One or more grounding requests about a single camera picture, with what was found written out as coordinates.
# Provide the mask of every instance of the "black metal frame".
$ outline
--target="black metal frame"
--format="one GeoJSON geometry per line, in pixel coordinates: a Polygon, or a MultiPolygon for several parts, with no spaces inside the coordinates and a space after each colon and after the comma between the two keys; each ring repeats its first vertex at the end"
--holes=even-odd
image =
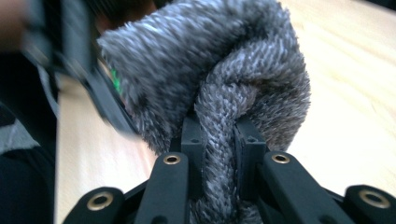
{"type": "MultiPolygon", "coordinates": [[[[203,193],[200,132],[199,121],[189,114],[181,138],[174,140],[173,152],[156,160],[148,181],[125,195],[119,189],[95,189],[79,200],[64,223],[188,223],[189,200],[203,193]]],[[[396,220],[396,199],[383,190],[353,186],[343,198],[322,188],[290,154],[269,151],[248,118],[236,123],[235,132],[237,192],[241,199],[257,204],[263,223],[396,220]]]]}
{"type": "Polygon", "coordinates": [[[84,0],[29,1],[24,55],[49,74],[73,77],[88,91],[102,119],[136,134],[120,96],[100,64],[94,15],[84,0]]]}

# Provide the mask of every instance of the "person's hand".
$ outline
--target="person's hand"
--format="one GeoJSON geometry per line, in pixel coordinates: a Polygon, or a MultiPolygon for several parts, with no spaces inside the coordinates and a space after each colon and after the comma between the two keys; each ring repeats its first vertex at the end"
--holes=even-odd
{"type": "MultiPolygon", "coordinates": [[[[156,9],[152,0],[87,0],[87,3],[96,13],[100,33],[139,20],[156,9]]],[[[27,11],[26,0],[0,0],[0,53],[21,48],[27,11]]]]}
{"type": "Polygon", "coordinates": [[[138,21],[156,10],[152,0],[88,0],[96,14],[100,33],[122,26],[127,21],[138,21]]]}

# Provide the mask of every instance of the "metal screw hole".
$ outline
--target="metal screw hole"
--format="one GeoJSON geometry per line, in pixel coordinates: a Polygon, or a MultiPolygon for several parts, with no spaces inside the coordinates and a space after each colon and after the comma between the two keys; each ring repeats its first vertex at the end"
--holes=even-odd
{"type": "Polygon", "coordinates": [[[107,191],[97,193],[93,195],[87,203],[88,209],[91,211],[102,210],[113,202],[113,194],[107,191]]]}
{"type": "Polygon", "coordinates": [[[163,162],[165,162],[168,165],[178,164],[180,162],[180,157],[177,155],[170,155],[163,158],[163,162]]]}
{"type": "Polygon", "coordinates": [[[282,164],[290,162],[289,157],[284,156],[282,154],[275,154],[275,155],[272,156],[272,159],[273,159],[273,161],[275,161],[277,163],[282,163],[282,164]]]}
{"type": "Polygon", "coordinates": [[[363,189],[359,192],[359,196],[365,203],[368,203],[371,206],[374,206],[377,208],[389,208],[390,207],[390,202],[388,201],[388,199],[386,197],[384,197],[382,194],[377,193],[375,191],[363,189]]]}

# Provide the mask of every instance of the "table surface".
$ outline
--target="table surface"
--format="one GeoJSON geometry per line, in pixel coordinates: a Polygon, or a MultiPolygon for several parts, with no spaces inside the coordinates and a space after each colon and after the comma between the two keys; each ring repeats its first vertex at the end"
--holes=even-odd
{"type": "MultiPolygon", "coordinates": [[[[344,195],[367,184],[396,196],[396,13],[351,0],[282,0],[312,85],[312,105],[290,146],[321,186],[344,195]]],[[[92,189],[145,181],[155,155],[103,122],[85,90],[63,78],[55,222],[92,189]]]]}

